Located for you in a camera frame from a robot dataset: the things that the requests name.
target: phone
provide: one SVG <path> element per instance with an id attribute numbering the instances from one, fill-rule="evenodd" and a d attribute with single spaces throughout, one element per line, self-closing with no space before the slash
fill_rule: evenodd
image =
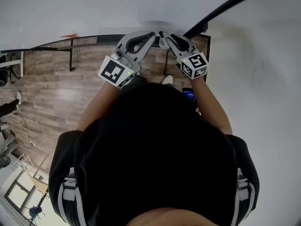
<path id="1" fill-rule="evenodd" d="M 196 97 L 194 96 L 194 92 L 192 88 L 182 88 L 183 94 L 191 101 L 194 108 L 198 108 L 198 104 L 196 101 Z"/>

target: shirt sleeve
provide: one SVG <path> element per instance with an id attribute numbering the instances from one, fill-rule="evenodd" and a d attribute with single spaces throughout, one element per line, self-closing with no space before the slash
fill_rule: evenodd
<path id="1" fill-rule="evenodd" d="M 58 192 L 63 179 L 73 167 L 75 142 L 82 131 L 74 130 L 60 135 L 49 174 L 49 196 L 56 214 L 61 215 L 58 208 Z"/>
<path id="2" fill-rule="evenodd" d="M 252 207 L 252 210 L 254 210 L 256 208 L 260 187 L 255 165 L 252 161 L 248 147 L 243 139 L 233 135 L 226 135 L 226 137 L 231 141 L 235 148 L 238 160 L 238 167 L 241 168 L 241 172 L 243 173 L 243 175 L 248 178 L 249 182 L 252 183 L 255 188 L 255 200 Z"/>

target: white shoe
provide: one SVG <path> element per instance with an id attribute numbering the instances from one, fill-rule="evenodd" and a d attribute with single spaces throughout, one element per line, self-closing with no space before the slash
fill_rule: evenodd
<path id="1" fill-rule="evenodd" d="M 18 100 L 19 100 L 19 103 L 18 103 L 18 105 L 20 105 L 20 104 L 21 104 L 21 93 L 20 93 L 20 92 L 17 92 L 16 99 L 18 99 Z"/>
<path id="2" fill-rule="evenodd" d="M 166 85 L 166 84 L 173 84 L 174 82 L 174 78 L 172 75 L 168 75 L 165 77 L 165 79 L 162 82 L 162 85 Z"/>

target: black and white marker cube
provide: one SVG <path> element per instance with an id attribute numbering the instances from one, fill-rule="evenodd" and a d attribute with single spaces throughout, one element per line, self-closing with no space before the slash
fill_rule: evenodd
<path id="1" fill-rule="evenodd" d="M 104 58 L 103 64 L 98 72 L 99 77 L 116 87 L 121 87 L 124 84 L 123 82 L 132 78 L 133 75 L 133 70 L 109 56 Z"/>
<path id="2" fill-rule="evenodd" d="M 191 79 L 207 74 L 208 61 L 204 53 L 198 53 L 186 58 L 177 59 L 181 70 Z"/>

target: wooden floor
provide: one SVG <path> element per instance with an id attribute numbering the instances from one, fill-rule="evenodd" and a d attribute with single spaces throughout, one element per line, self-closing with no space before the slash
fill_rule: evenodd
<path id="1" fill-rule="evenodd" d="M 96 43 L 96 37 L 74 40 L 73 45 Z M 194 39 L 196 47 L 207 53 L 207 38 Z M 70 41 L 49 44 L 50 47 L 69 46 Z M 4 121 L 15 132 L 18 141 L 17 151 L 28 154 L 32 162 L 39 165 L 46 158 L 42 169 L 49 172 L 57 136 L 74 130 L 85 108 L 104 84 L 97 76 L 106 55 L 110 55 L 113 46 L 82 47 L 73 50 L 72 65 L 75 71 L 69 72 L 68 52 L 32 51 L 24 53 L 24 77 L 15 84 L 0 88 L 0 104 L 9 103 L 17 91 L 22 94 L 20 115 L 12 115 Z M 165 51 L 151 48 L 141 62 L 141 75 L 149 82 L 161 83 Z M 169 53 L 167 73 L 174 76 L 174 86 L 191 87 L 175 66 L 176 59 Z"/>

